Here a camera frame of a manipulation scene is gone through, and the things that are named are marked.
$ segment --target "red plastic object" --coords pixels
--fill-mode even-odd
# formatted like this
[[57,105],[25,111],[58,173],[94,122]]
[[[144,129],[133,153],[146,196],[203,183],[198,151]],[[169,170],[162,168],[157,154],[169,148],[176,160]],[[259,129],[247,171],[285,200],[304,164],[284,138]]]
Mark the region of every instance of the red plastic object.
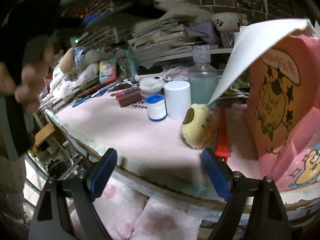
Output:
[[220,107],[220,122],[218,128],[218,136],[216,142],[216,150],[214,154],[225,163],[228,162],[228,158],[231,157],[228,144],[228,133],[227,133],[227,119],[226,109],[224,106]]
[[136,90],[130,94],[124,95],[122,97],[117,98],[120,107],[128,106],[133,103],[136,103],[140,100],[142,100],[142,96],[140,94],[140,89]]
[[140,91],[140,88],[139,87],[135,87],[135,88],[129,88],[125,91],[122,91],[122,92],[119,92],[119,93],[116,93],[116,98],[120,98],[120,97],[123,97],[125,95],[129,95],[130,93],[133,93],[135,91],[139,90]]

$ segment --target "black clamp jaw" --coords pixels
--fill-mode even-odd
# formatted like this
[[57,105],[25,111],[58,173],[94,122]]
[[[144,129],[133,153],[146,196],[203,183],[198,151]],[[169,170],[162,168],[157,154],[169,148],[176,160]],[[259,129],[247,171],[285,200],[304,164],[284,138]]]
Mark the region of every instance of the black clamp jaw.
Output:
[[50,178],[42,190],[33,215],[30,240],[75,240],[66,197],[73,198],[87,239],[112,240],[92,202],[100,197],[117,163],[116,150],[109,148],[87,172],[66,180]]
[[208,240],[233,239],[248,197],[253,197],[253,203],[241,240],[292,239],[284,204],[270,176],[262,180],[246,178],[239,171],[231,171],[210,148],[200,158],[218,196],[227,202]]

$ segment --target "glass bottle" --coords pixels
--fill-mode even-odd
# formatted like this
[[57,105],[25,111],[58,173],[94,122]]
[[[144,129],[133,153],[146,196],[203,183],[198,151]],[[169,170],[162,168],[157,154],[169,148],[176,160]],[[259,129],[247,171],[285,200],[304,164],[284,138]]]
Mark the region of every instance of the glass bottle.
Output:
[[137,60],[135,57],[131,56],[131,49],[125,51],[126,59],[124,62],[125,73],[127,79],[131,82],[135,82],[135,75],[138,73]]
[[210,65],[210,46],[194,46],[195,65],[188,70],[192,104],[207,104],[218,85],[217,71]]

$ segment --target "panda bowl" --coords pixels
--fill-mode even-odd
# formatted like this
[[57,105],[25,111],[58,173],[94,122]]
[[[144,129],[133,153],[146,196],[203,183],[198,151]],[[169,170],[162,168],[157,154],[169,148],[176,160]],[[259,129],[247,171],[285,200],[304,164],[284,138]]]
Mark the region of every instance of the panda bowl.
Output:
[[242,15],[239,13],[217,13],[212,16],[214,26],[221,31],[239,31],[242,25]]

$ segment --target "hand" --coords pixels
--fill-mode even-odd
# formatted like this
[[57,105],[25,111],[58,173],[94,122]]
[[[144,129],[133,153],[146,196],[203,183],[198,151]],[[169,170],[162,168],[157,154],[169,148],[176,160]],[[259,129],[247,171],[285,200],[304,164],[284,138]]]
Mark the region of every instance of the hand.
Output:
[[6,65],[0,62],[0,93],[15,96],[18,103],[25,107],[26,112],[34,113],[39,108],[38,95],[44,88],[44,77],[52,64],[54,49],[45,49],[40,62],[27,64],[21,73],[21,84],[16,86],[9,75]]

